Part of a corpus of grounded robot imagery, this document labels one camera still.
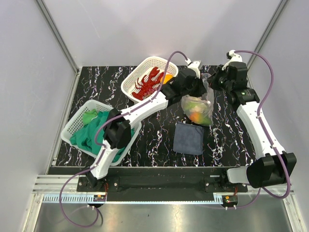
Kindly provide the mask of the fake green cabbage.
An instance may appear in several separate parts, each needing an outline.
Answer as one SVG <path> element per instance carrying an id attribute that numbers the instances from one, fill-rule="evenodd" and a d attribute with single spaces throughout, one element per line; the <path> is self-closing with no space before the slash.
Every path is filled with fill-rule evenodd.
<path id="1" fill-rule="evenodd" d="M 183 110 L 188 112 L 203 112 L 207 109 L 207 105 L 200 98 L 186 97 L 183 100 Z"/>

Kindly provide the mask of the clear zip top bag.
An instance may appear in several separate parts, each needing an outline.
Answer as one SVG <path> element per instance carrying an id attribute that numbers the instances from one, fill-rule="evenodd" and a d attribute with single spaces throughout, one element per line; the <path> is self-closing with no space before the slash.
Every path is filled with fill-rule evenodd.
<path id="1" fill-rule="evenodd" d="M 201 97 L 186 95 L 181 100 L 181 107 L 186 116 L 193 123 L 206 127 L 213 125 L 214 90 L 207 82 L 210 76 L 208 73 L 201 74 L 202 84 L 206 89 L 206 93 L 202 94 Z"/>

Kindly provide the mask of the fake mango orange green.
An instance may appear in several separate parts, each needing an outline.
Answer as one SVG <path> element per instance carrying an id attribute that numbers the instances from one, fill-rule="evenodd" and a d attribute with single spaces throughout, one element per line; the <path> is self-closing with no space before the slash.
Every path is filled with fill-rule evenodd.
<path id="1" fill-rule="evenodd" d="M 202 113 L 193 112 L 189 115 L 189 119 L 196 124 L 201 124 L 204 121 L 204 116 Z"/>

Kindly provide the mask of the fake orange fruit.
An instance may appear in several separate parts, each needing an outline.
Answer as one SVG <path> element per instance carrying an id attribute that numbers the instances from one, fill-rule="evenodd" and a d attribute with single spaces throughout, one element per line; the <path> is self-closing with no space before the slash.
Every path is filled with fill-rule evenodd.
<path id="1" fill-rule="evenodd" d="M 166 84 L 169 80 L 171 80 L 172 78 L 173 78 L 174 76 L 172 75 L 172 74 L 166 74 L 166 76 L 165 76 L 165 78 L 161 78 L 160 79 L 160 82 L 162 82 L 162 80 L 164 80 L 163 81 L 163 84 Z"/>

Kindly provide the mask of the red fake lobster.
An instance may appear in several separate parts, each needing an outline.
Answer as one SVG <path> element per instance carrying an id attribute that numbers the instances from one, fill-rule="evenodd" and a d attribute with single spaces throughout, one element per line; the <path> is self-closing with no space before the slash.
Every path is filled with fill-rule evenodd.
<path id="1" fill-rule="evenodd" d="M 158 67 L 152 68 L 148 75 L 145 75 L 140 81 L 137 79 L 135 82 L 135 89 L 131 94 L 134 98 L 142 101 L 152 95 L 161 83 L 160 79 L 163 77 L 164 72 L 160 72 Z"/>

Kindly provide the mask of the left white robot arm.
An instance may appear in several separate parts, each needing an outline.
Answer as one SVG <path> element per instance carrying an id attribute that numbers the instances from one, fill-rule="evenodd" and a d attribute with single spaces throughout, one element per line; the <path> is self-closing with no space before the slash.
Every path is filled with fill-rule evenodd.
<path id="1" fill-rule="evenodd" d="M 200 70 L 183 68 L 178 75 L 162 85 L 151 96 L 123 110 L 110 110 L 107 121 L 95 135 L 95 142 L 101 146 L 95 162 L 85 174 L 87 185 L 93 191 L 104 187 L 104 177 L 108 173 L 115 155 L 132 140 L 131 129 L 152 114 L 166 109 L 181 101 L 186 95 L 200 97 L 206 92 L 201 79 Z"/>

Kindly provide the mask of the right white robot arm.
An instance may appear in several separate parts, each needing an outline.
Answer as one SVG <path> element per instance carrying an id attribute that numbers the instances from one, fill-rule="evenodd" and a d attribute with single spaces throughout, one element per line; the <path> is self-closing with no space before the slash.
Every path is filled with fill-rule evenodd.
<path id="1" fill-rule="evenodd" d="M 247 66 L 244 62 L 232 61 L 218 65 L 208 79 L 210 87 L 223 91 L 228 103 L 244 124 L 253 143 L 256 160 L 250 166 L 231 168 L 219 179 L 223 191 L 231 191 L 237 183 L 253 188 L 286 184 L 295 165 L 294 153 L 287 153 L 268 125 L 260 108 L 260 99 L 254 89 L 247 86 Z"/>

